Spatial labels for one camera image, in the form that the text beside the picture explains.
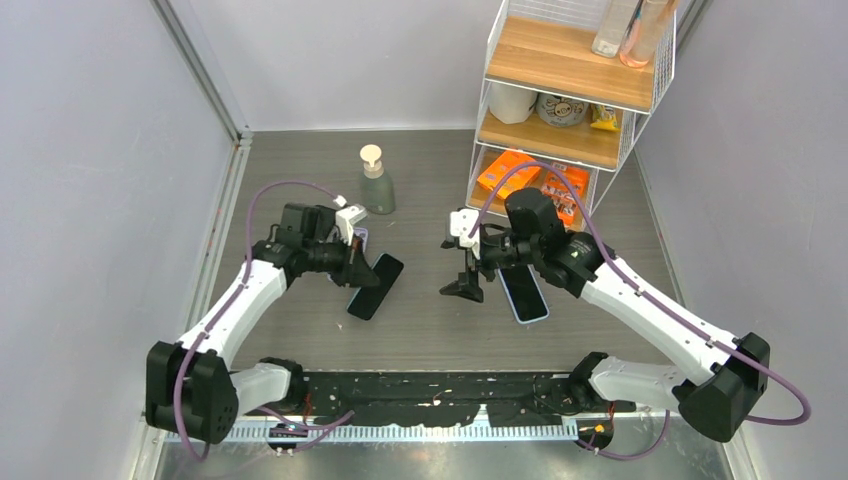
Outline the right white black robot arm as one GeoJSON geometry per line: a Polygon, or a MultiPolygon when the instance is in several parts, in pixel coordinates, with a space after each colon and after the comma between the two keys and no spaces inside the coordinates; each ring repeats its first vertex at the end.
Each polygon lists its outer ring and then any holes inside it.
{"type": "Polygon", "coordinates": [[[654,345],[667,365],[588,354],[573,370],[571,397],[584,410],[606,401],[629,401],[679,414],[701,435],[726,443],[767,389],[769,343],[755,333],[718,328],[644,280],[608,246],[568,230],[553,201],[535,188],[511,194],[509,224],[479,225],[479,211],[450,213],[445,249],[465,253],[465,269],[441,288],[447,296],[482,302],[479,278],[531,266],[550,285],[615,316],[654,345]]]}

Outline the bare black phone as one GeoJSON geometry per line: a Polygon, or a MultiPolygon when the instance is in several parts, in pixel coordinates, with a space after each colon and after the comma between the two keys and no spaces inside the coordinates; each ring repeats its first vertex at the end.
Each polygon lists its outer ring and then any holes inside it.
{"type": "Polygon", "coordinates": [[[388,253],[380,254],[372,265],[379,280],[376,286],[359,288],[349,301],[346,312],[360,320],[369,321],[377,313],[405,264],[388,253]]]}

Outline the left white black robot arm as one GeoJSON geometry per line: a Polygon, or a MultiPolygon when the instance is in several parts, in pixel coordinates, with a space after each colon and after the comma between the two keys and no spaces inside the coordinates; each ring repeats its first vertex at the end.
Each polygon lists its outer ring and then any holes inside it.
{"type": "Polygon", "coordinates": [[[287,204],[280,222],[252,244],[237,277],[205,316],[177,341],[159,341],[148,352],[147,424],[218,444],[239,416],[262,406],[298,412],[307,398],[299,364],[267,357],[234,371],[233,359],[265,311],[301,275],[326,274],[340,287],[378,284],[364,240],[355,232],[366,216],[360,205],[287,204]]]}

